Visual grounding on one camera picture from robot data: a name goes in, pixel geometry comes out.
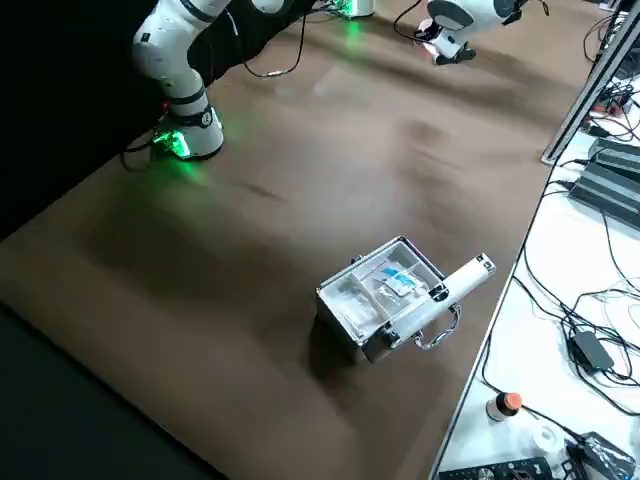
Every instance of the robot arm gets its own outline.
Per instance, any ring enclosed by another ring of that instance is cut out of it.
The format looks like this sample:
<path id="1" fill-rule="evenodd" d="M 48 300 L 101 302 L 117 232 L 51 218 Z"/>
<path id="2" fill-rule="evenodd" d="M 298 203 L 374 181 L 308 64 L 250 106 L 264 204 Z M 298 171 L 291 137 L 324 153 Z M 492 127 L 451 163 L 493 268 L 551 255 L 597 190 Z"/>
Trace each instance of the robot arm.
<path id="1" fill-rule="evenodd" d="M 433 56 L 436 65 L 460 63 L 475 57 L 469 39 L 499 25 L 520 19 L 521 8 L 528 0 L 429 0 L 430 18 L 422 21 L 415 37 Z M 539 0 L 546 15 L 548 7 Z"/>
<path id="2" fill-rule="evenodd" d="M 222 125 L 209 103 L 200 74 L 187 51 L 231 0 L 158 0 L 133 39 L 133 59 L 140 71 L 158 82 L 169 109 L 154 143 L 162 143 L 183 160 L 204 160 L 222 147 Z M 252 0 L 266 15 L 282 15 L 292 0 Z"/>

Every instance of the black wall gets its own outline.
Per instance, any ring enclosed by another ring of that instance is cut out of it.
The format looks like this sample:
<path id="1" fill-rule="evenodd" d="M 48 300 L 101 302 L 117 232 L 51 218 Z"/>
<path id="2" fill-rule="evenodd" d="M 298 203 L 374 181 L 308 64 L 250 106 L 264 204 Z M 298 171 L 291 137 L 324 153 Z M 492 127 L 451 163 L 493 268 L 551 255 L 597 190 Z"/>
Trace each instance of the black wall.
<path id="1" fill-rule="evenodd" d="M 10 2 L 3 12 L 9 85 L 0 114 L 10 130 L 0 150 L 0 239 L 155 124 L 161 92 L 130 60 L 133 35 L 155 3 Z M 222 15 L 196 39 L 189 60 L 210 83 L 257 55 L 312 3 L 295 0 L 286 15 L 267 18 L 249 0 L 233 0 L 242 55 Z"/>

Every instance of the black power adapter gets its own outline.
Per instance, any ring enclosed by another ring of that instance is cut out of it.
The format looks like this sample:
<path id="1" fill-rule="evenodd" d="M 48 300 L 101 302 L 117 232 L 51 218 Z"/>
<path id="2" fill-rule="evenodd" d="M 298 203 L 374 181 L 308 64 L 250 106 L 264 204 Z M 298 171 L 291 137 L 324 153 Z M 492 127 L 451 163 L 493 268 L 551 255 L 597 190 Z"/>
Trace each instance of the black power adapter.
<path id="1" fill-rule="evenodd" d="M 576 333 L 569 339 L 569 349 L 577 364 L 589 375 L 613 367 L 613 359 L 593 332 Z"/>

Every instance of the brown table surface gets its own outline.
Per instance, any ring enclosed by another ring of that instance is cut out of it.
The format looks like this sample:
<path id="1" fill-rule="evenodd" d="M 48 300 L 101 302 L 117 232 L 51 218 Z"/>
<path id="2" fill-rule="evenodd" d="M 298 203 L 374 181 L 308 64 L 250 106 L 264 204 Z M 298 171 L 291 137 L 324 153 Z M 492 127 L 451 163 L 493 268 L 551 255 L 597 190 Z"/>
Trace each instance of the brown table surface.
<path id="1" fill-rule="evenodd" d="M 540 151 L 588 72 L 596 8 L 550 4 L 445 68 L 391 33 L 400 3 L 309 25 L 294 74 L 239 67 L 210 88 L 215 159 L 142 174 L 114 159 L 4 241 L 0 298 L 231 479 L 426 475 L 544 183 Z M 254 68 L 292 61 L 298 30 Z M 397 235 L 445 272 L 484 251 L 498 274 L 437 350 L 346 366 L 314 327 L 315 288 Z"/>

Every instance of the orange cap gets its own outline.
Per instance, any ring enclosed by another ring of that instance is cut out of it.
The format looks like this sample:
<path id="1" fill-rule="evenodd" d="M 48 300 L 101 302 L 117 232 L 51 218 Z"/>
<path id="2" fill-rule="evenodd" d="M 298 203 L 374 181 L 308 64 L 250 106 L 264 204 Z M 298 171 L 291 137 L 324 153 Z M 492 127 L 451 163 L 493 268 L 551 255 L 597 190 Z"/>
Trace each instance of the orange cap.
<path id="1" fill-rule="evenodd" d="M 517 393 L 507 393 L 504 397 L 504 404 L 511 410 L 518 410 L 522 406 L 522 397 Z"/>

